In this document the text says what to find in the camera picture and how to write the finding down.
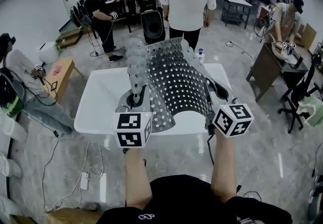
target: vr headset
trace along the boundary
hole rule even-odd
[[[296,10],[297,10],[300,14],[302,14],[302,13],[303,13],[303,8],[302,8],[302,7],[303,7],[303,5],[304,5],[303,0],[290,0],[290,2],[294,4],[294,6],[295,6]]]
[[[13,45],[16,43],[16,38],[13,36],[10,38],[10,35],[8,33],[4,33],[0,36],[0,49],[1,50],[7,50],[9,42]]]

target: marble floor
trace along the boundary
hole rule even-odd
[[[305,126],[300,132],[296,123],[292,134],[287,133],[290,117],[277,114],[277,110],[282,107],[280,97],[286,91],[281,80],[274,83],[259,103],[255,102],[253,83],[246,82],[246,76],[262,46],[253,32],[258,6],[254,6],[246,30],[242,26],[231,24],[226,27],[220,21],[220,8],[217,9],[217,18],[211,26],[202,28],[197,48],[202,48],[206,53],[205,63],[220,63],[224,66],[235,96],[248,103],[255,116],[248,134],[236,139],[237,183],[242,185],[242,191],[257,191],[263,202],[289,211],[294,223],[306,223],[308,195],[312,188],[311,173],[315,150],[322,142],[322,128]],[[128,28],[122,24],[114,26],[115,43],[118,47],[125,46],[129,37],[144,40],[140,25],[133,25],[132,30],[129,33]],[[242,50],[236,46],[225,46],[229,40],[248,52],[253,59],[246,53],[241,54]],[[72,74],[63,99],[62,105],[73,117],[91,71],[126,66],[125,60],[110,64],[105,55],[90,57],[92,51],[93,47],[84,35],[76,46],[66,49],[61,55],[73,57],[75,65],[85,76],[82,79],[77,73]],[[297,51],[305,57],[309,66],[309,54],[301,48],[297,48]],[[315,73],[313,80],[321,85],[323,76]],[[21,166],[23,178],[11,178],[11,198],[25,215],[34,217],[38,223],[44,223],[41,186],[43,168],[57,140],[51,131],[26,116],[22,115],[20,121],[29,134],[25,142],[13,143],[12,159]],[[51,209],[57,201],[72,192],[85,161],[89,138],[77,133],[60,137],[44,178],[46,209]],[[172,139],[155,136],[150,139],[143,150],[149,178],[153,180],[166,175],[189,174],[209,182],[212,163],[206,141],[206,135],[179,136]],[[89,189],[82,190],[82,194],[77,187],[69,197],[70,202],[63,202],[63,206],[71,207],[71,203],[77,206],[80,200],[99,202],[103,209],[124,204],[123,154],[116,148],[113,137],[106,141],[105,146],[106,148],[91,143],[85,166],[100,164],[101,150],[103,177],[98,181],[90,181]],[[322,161],[318,160],[316,169],[320,171],[322,168]],[[99,170],[99,167],[93,169],[96,173]]]

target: person sitting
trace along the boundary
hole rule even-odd
[[[294,41],[295,34],[301,24],[300,17],[297,12],[303,12],[303,0],[289,0],[290,3],[278,3],[275,6],[274,13],[271,17],[271,22],[263,37],[265,41],[273,41],[270,36],[273,36],[278,42],[276,47],[281,49],[282,42]]]
[[[56,103],[49,92],[44,91],[40,77],[43,71],[37,71],[33,63],[21,51],[14,49],[9,34],[0,36],[0,61],[3,67],[11,71],[13,78],[23,82],[27,88],[23,111],[37,121],[47,125],[53,131],[70,134],[74,130],[74,120],[63,107]]]
[[[188,175],[161,177],[149,183],[138,148],[125,149],[126,207],[106,211],[97,224],[254,223],[291,224],[291,215],[254,198],[237,196],[235,140],[215,130],[217,145],[211,184]]]

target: plastic bottle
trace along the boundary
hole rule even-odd
[[[204,58],[205,58],[205,54],[203,53],[203,49],[200,48],[198,50],[198,53],[196,54],[197,58],[199,58],[200,62],[204,64]]]

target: man in white shirt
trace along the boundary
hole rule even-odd
[[[184,34],[193,49],[196,48],[201,27],[208,27],[211,14],[217,7],[216,0],[161,0],[164,18],[170,24],[170,38]],[[207,5],[205,20],[204,8]]]
[[[11,71],[13,78],[27,87],[23,111],[47,125],[53,131],[70,134],[74,130],[74,120],[63,107],[44,91],[37,76],[42,76],[33,63],[21,51],[12,48],[12,39],[5,33],[0,36],[0,61]]]

